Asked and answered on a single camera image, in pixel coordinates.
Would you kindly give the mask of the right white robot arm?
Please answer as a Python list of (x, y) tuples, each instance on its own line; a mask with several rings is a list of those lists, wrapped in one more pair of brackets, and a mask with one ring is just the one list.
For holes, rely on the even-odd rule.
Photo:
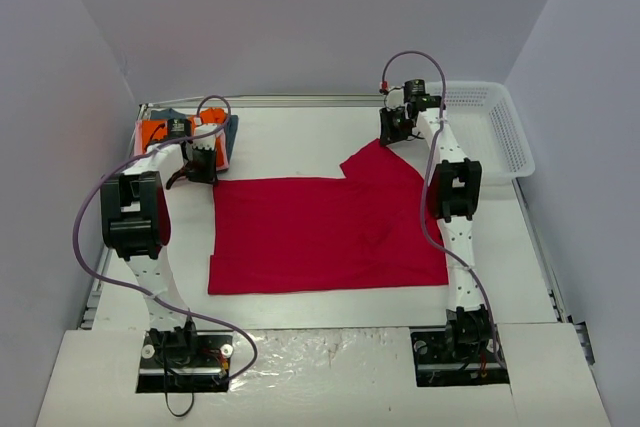
[(420, 219), (422, 224), (437, 224), (438, 239), (428, 229), (423, 233), (446, 258), (449, 300), (443, 345), (450, 357), (465, 360), (492, 338), (494, 329), (486, 292), (474, 269), (473, 217), (482, 166), (456, 139), (441, 95), (429, 94), (422, 79), (409, 80), (399, 90), (402, 101), (379, 111), (379, 143), (388, 146), (420, 138), (429, 144)]

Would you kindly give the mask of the red t-shirt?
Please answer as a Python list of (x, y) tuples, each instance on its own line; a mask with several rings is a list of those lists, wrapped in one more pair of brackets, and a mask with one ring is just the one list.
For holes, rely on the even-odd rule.
[(211, 295), (445, 286), (423, 236), (422, 176), (372, 141), (340, 178), (227, 180), (213, 190)]

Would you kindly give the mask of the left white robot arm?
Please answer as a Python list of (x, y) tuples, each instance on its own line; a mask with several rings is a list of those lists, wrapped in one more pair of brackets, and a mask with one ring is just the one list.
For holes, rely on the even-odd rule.
[(164, 137), (153, 133), (134, 162), (101, 186), (102, 233), (142, 290), (150, 344), (177, 364), (189, 365), (200, 356), (202, 342), (169, 262), (165, 191), (180, 177), (211, 185), (217, 181), (216, 141), (224, 136), (224, 125), (169, 119), (163, 131)]

